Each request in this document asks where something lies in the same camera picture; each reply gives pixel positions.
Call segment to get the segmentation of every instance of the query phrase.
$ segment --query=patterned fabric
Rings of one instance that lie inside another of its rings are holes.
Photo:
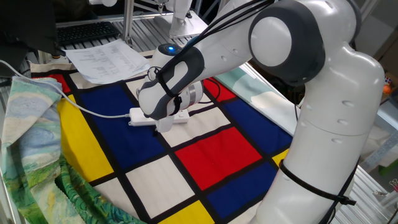
[[[138,107],[136,89],[144,82],[139,75],[91,85],[73,67],[32,72],[37,77],[61,74],[69,99],[105,115]],[[251,78],[239,68],[231,74],[239,78],[230,83]],[[262,94],[261,88],[253,96]],[[246,92],[221,85],[215,99],[217,86],[205,81],[205,89],[202,101],[211,103],[189,107],[187,124],[158,135],[153,126],[132,127],[128,118],[98,118],[62,99],[58,111],[66,160],[104,198],[146,223],[246,224],[292,138],[235,94],[249,96]]]
[[[61,88],[53,78],[40,80]],[[68,167],[61,152],[60,99],[50,85],[13,78],[1,150],[4,182],[18,211],[30,224],[142,223]]]

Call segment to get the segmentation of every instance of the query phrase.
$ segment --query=power strip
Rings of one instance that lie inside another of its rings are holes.
[[[156,120],[152,118],[146,118],[144,112],[140,108],[130,109],[130,126],[149,126],[156,125]],[[174,115],[173,124],[185,124],[189,121],[189,114],[187,110],[181,110]]]

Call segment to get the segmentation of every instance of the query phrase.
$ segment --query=keyboard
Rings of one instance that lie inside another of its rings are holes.
[[[60,45],[74,44],[97,38],[114,37],[118,34],[119,31],[110,22],[96,22],[57,29],[58,43]]]

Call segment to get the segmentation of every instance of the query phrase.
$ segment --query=red square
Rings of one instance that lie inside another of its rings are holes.
[[[69,93],[70,92],[69,86],[67,85],[67,83],[66,83],[65,79],[63,78],[63,76],[60,75],[60,74],[48,75],[46,77],[34,77],[34,78],[54,78],[54,79],[57,80],[57,82],[62,84],[62,91],[64,93]]]
[[[176,152],[202,190],[261,159],[236,128],[229,128]]]
[[[214,78],[210,79],[213,80],[214,82],[217,82],[221,88],[221,94],[217,98],[217,101],[221,102],[223,100],[229,100],[236,97],[236,95],[233,92],[225,88],[223,84],[221,84],[219,81],[215,80]],[[206,89],[213,95],[213,97],[217,97],[219,90],[216,84],[207,79],[204,81],[203,84],[206,87]]]

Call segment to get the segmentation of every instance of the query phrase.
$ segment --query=paper document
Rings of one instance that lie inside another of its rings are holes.
[[[81,75],[95,84],[114,83],[149,69],[149,61],[121,39],[66,53]]]

